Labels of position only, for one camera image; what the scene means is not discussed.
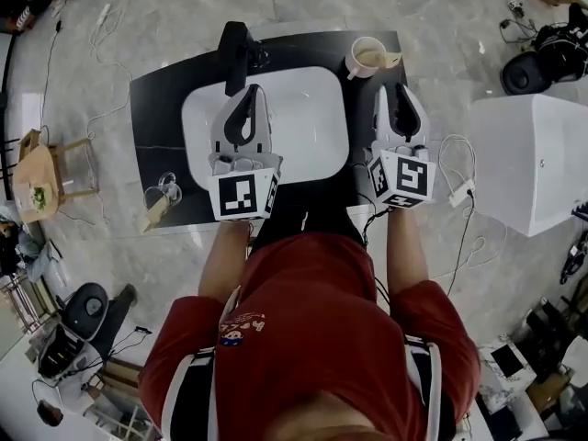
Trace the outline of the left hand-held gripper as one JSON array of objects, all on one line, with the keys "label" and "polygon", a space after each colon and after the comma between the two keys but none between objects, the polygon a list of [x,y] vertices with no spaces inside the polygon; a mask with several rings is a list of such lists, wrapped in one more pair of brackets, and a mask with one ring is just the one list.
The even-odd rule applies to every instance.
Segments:
[{"label": "left hand-held gripper", "polygon": [[[247,144],[254,153],[236,153]],[[210,145],[207,182],[215,220],[269,218],[283,158],[270,153],[271,125],[260,85],[250,84],[226,101],[212,122]]]}]

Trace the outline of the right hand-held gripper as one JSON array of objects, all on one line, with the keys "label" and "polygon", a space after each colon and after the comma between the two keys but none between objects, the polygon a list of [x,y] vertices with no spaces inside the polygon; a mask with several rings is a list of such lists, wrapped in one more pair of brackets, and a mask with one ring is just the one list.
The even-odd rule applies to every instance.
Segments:
[{"label": "right hand-held gripper", "polygon": [[429,160],[425,146],[430,119],[416,95],[401,83],[396,96],[382,85],[377,92],[373,128],[372,158],[367,164],[374,202],[400,209],[431,203],[436,164]]}]

